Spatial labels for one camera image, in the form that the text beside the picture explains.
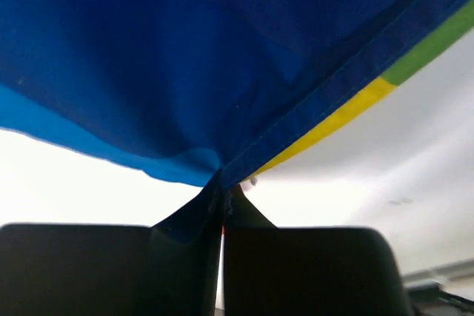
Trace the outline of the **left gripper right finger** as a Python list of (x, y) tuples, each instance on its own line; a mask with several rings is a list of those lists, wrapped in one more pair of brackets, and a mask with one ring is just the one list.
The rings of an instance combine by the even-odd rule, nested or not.
[(226, 315), (412, 315), (395, 256), (366, 227), (278, 228), (229, 192)]

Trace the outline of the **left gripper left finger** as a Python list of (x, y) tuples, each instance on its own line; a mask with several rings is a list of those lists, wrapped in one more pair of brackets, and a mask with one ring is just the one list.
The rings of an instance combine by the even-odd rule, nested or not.
[(213, 177), (151, 227), (1, 228), (3, 315), (212, 315), (222, 192)]

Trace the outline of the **rainbow striped shorts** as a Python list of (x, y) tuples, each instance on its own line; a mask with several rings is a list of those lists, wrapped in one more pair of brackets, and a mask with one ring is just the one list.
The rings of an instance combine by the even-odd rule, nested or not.
[(280, 226), (371, 225), (473, 176), (473, 0), (1, 0), (1, 128), (208, 199), (134, 224), (179, 242), (247, 183)]

